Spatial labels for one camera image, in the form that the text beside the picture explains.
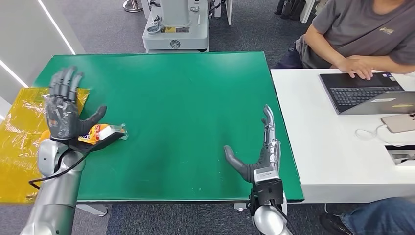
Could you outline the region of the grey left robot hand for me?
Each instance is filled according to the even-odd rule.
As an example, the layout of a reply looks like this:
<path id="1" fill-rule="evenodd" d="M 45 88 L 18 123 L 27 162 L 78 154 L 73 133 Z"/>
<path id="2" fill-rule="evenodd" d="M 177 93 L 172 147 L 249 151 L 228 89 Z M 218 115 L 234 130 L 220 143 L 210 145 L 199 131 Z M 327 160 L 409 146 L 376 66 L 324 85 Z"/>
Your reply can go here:
<path id="1" fill-rule="evenodd" d="M 45 97 L 45 118 L 52 139 L 71 140 L 86 135 L 106 114 L 107 106 L 101 105 L 90 117 L 80 119 L 77 95 L 83 76 L 77 67 L 70 66 L 51 78 Z"/>

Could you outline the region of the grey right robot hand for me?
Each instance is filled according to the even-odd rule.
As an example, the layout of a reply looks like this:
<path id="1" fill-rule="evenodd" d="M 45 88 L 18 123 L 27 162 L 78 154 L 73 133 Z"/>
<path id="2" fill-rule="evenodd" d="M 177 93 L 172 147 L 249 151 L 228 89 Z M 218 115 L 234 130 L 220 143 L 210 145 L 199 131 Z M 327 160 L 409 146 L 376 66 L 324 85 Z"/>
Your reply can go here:
<path id="1" fill-rule="evenodd" d="M 280 168 L 280 141 L 276 138 L 276 126 L 274 114 L 269 105 L 265 105 L 263 112 L 266 118 L 262 119 L 264 125 L 264 140 L 259 159 L 254 164 L 245 164 L 239 160 L 232 148 L 228 145 L 223 147 L 227 162 L 248 183 L 256 183 L 259 178 L 255 176 L 255 170 L 264 169 L 271 172 L 270 176 L 279 176 Z"/>

